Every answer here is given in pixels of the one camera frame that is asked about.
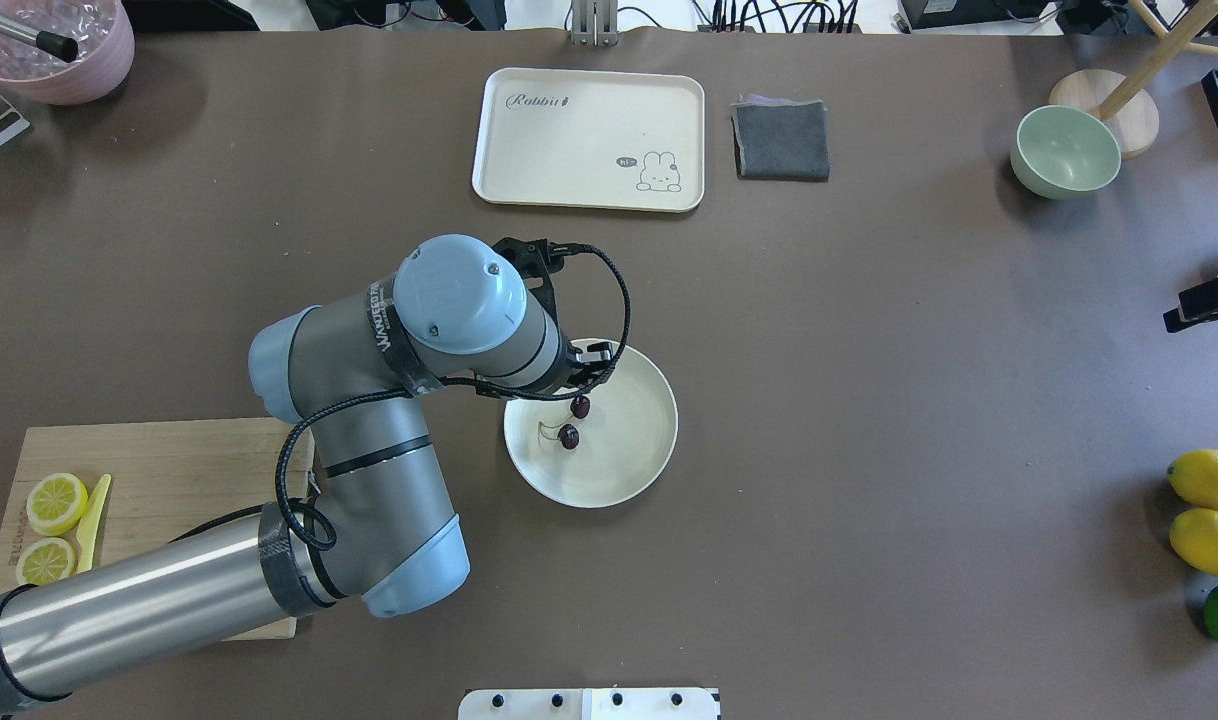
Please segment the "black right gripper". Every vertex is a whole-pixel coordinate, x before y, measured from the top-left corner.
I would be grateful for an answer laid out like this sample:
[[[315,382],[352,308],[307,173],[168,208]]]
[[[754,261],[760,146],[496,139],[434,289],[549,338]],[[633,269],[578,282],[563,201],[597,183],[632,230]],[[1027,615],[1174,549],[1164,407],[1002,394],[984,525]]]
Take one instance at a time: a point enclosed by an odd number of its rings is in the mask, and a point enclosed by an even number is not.
[[[1166,311],[1163,322],[1167,333],[1181,333],[1194,325],[1218,322],[1218,277],[1179,292],[1179,305]]]

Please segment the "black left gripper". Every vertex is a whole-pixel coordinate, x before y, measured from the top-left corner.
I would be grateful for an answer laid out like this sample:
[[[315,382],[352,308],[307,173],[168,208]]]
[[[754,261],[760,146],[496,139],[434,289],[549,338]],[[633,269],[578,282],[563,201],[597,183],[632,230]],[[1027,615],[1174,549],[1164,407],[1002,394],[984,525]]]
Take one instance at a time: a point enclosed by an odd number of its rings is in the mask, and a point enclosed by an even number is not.
[[[475,392],[490,398],[557,401],[587,394],[605,383],[615,368],[615,351],[609,348],[607,341],[581,348],[569,340],[560,324],[557,291],[551,277],[564,268],[565,259],[580,255],[596,256],[610,272],[615,272],[609,256],[590,242],[553,242],[544,238],[527,241],[501,238],[491,250],[507,259],[523,281],[540,283],[527,291],[527,297],[540,305],[544,324],[536,355],[521,369],[501,376],[475,373]]]

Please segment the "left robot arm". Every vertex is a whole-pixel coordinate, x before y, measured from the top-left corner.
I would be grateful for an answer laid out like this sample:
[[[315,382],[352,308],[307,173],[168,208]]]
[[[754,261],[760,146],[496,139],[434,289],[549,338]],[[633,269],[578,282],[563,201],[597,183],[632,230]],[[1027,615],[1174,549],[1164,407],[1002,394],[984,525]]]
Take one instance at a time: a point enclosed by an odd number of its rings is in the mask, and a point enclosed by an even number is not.
[[[248,378],[289,428],[272,498],[157,549],[0,595],[0,719],[85,685],[357,597],[376,618],[445,601],[466,541],[423,400],[449,387],[555,402],[607,383],[626,337],[580,346],[551,277],[590,242],[440,234],[389,277],[257,334]]]

